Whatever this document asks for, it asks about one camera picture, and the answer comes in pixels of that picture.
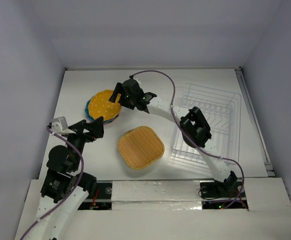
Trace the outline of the blue polka dot plate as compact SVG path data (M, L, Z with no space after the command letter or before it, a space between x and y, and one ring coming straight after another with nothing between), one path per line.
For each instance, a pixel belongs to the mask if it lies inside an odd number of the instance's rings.
M85 113L85 117L89 120L89 121L91 121L91 122L93 122L95 119L90 115L90 113L89 113L89 104L90 104L90 99L86 102L86 105L85 105L85 108L84 108L84 113Z

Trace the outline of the yellow polka dot plate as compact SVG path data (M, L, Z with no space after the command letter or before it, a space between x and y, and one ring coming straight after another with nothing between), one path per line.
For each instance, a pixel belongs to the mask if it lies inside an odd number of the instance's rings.
M89 114L96 120L99 117L103 117L103 120L107 121L114 118L121 112L122 106L119 104L120 94L117 96L116 102L109 101L113 90L103 90L96 93L90 99L88 106Z

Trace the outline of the pink polka dot plate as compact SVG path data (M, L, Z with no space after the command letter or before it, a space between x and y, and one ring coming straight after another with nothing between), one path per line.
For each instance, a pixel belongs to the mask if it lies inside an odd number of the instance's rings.
M114 118L111 118L109 120L105 120L103 122L103 124L109 124L109 123L112 123L114 120L116 120L118 117L119 117L120 114L116 115Z

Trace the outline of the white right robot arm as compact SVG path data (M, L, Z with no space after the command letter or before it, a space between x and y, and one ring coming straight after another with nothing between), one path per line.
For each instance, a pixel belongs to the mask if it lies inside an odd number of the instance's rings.
M112 103L119 103L131 110L138 109L176 124L182 133L184 142L200 152L209 167L216 192L221 196L229 195L238 178L224 162L221 153L212 141L211 127L202 111L194 106L191 109L173 106L152 92L144 92L139 82L130 78L117 83L109 98Z

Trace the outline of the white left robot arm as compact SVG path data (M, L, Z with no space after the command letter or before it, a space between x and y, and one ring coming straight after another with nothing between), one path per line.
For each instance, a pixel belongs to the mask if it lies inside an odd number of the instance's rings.
M68 125L62 116L54 118L46 130L64 144L48 153L35 221L22 240L62 239L79 206L97 189L96 177L84 172L83 150L86 143L104 136L104 118Z

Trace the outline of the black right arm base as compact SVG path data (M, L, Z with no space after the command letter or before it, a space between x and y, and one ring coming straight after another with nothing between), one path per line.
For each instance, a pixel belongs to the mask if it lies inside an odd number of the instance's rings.
M231 171L228 178L223 182L205 181L200 182L198 195L204 200L217 200L221 198L233 199L238 196L243 182Z

